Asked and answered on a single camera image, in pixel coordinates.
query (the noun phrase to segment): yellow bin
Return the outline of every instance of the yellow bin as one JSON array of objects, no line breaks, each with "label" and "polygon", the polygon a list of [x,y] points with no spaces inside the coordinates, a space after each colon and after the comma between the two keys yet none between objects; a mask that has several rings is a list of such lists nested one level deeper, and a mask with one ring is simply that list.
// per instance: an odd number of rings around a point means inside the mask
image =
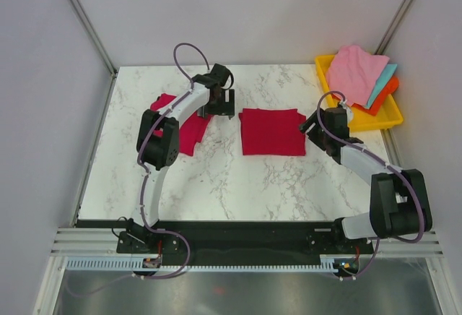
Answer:
[{"label": "yellow bin", "polygon": [[[325,55],[315,58],[316,71],[324,92],[329,91],[326,73],[334,59],[334,56],[335,55]],[[332,95],[327,96],[326,100],[329,107],[336,107],[339,102],[339,100]],[[348,125],[351,132],[371,131],[373,129],[389,129],[395,125],[402,124],[403,122],[403,116],[401,115],[392,95],[387,96],[376,116],[369,115],[355,107],[352,107],[352,110],[354,118]]]}]

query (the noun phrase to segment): folded red cloth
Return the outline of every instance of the folded red cloth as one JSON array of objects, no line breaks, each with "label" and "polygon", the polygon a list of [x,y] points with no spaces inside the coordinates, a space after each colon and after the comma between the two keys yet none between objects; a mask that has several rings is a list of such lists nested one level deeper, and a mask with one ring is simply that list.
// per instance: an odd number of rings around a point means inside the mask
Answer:
[{"label": "folded red cloth", "polygon": [[385,99],[387,98],[387,96],[395,92],[398,86],[399,86],[399,80],[395,75],[393,75],[391,79],[388,80],[387,85],[385,85],[382,91],[380,91],[380,93],[374,100],[374,103],[370,106],[369,109],[366,109],[362,105],[358,105],[358,104],[354,104],[353,106],[355,108],[360,109],[361,111],[365,111],[366,113],[372,116],[376,116],[383,102],[385,102]]},{"label": "folded red cloth", "polygon": [[[158,111],[168,103],[172,102],[175,98],[176,96],[163,93],[153,104],[151,104],[151,110]],[[189,156],[194,155],[194,147],[197,142],[200,143],[202,141],[202,137],[204,136],[207,125],[211,119],[212,116],[201,118],[197,116],[197,114],[193,114],[185,121],[182,127],[180,127],[180,152],[182,154]],[[154,134],[162,136],[161,131],[155,131]]]},{"label": "folded red cloth", "polygon": [[239,119],[244,155],[306,155],[305,135],[298,129],[306,117],[297,109],[244,108]]}]

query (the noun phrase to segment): crumpled red cloth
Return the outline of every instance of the crumpled red cloth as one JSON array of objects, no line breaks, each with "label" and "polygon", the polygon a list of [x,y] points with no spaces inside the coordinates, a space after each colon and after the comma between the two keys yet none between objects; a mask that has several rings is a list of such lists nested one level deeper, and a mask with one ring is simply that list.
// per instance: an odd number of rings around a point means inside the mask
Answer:
[{"label": "crumpled red cloth", "polygon": [[[159,98],[151,104],[152,111],[158,111],[165,107],[168,103],[172,102],[176,96],[161,94]],[[202,142],[207,125],[209,124],[212,116],[201,118],[197,114],[191,115],[188,120],[180,127],[180,152],[188,156],[194,155],[194,147],[196,143]],[[155,131],[156,136],[162,136],[162,131]]]},{"label": "crumpled red cloth", "polygon": [[298,129],[306,117],[297,109],[244,108],[239,119],[244,155],[306,155],[305,135]]}]

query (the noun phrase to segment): gray wall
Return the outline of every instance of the gray wall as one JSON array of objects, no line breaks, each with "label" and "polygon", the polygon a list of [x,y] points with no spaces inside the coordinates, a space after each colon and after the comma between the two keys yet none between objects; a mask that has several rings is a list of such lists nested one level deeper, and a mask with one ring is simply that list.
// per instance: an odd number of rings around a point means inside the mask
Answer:
[{"label": "gray wall", "polygon": [[405,165],[425,176],[433,220],[462,296],[462,0],[416,0],[387,54],[398,63],[393,129]]},{"label": "gray wall", "polygon": [[0,313],[30,314],[109,87],[67,0],[0,0]]},{"label": "gray wall", "polygon": [[[213,62],[312,62],[339,46],[374,51],[401,0],[81,0],[116,66],[172,64],[189,41]],[[182,50],[184,64],[200,63]]]}]

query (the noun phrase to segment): marble surface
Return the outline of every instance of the marble surface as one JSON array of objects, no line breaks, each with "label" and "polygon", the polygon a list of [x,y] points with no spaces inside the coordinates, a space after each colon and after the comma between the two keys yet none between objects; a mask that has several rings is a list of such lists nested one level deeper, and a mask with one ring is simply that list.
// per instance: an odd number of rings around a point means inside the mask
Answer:
[{"label": "marble surface", "polygon": [[[236,113],[243,108],[298,108],[309,116],[321,89],[314,65],[228,66]],[[190,74],[204,66],[187,66]],[[122,67],[93,160],[80,220],[131,215],[143,170],[136,164],[141,115],[157,96],[182,93],[174,66]],[[356,133],[386,158],[379,131]],[[369,210],[370,187],[307,139],[305,157],[243,156],[240,122],[214,117],[193,157],[180,154],[160,201],[165,220],[333,220]]]}]

